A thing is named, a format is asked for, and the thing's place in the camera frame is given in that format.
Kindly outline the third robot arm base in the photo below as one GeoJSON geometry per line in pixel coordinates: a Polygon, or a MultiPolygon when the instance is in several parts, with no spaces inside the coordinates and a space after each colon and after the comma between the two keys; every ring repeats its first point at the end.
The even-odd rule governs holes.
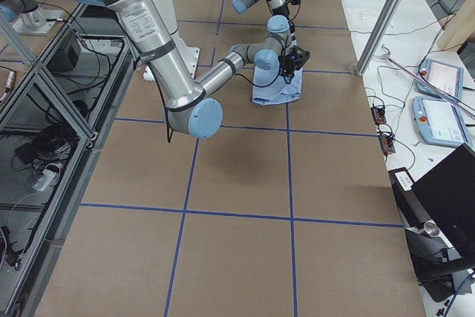
{"type": "Polygon", "coordinates": [[[44,9],[36,0],[1,0],[1,14],[21,35],[44,36],[63,19],[61,10],[44,9]]]}

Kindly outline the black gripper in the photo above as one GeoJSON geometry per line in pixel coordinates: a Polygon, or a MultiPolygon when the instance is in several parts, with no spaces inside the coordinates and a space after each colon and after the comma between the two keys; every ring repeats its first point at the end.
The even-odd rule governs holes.
{"type": "Polygon", "coordinates": [[[280,7],[276,7],[275,9],[272,10],[272,14],[274,16],[276,16],[276,15],[284,16],[287,19],[288,23],[289,23],[290,33],[292,35],[294,35],[295,34],[295,23],[290,18],[289,5],[295,5],[294,1],[287,1],[284,5],[282,5],[280,7]]]}
{"type": "Polygon", "coordinates": [[[303,56],[300,54],[289,54],[279,57],[279,72],[278,74],[285,82],[291,82],[295,76],[295,72],[299,71],[303,66],[303,56]]]}

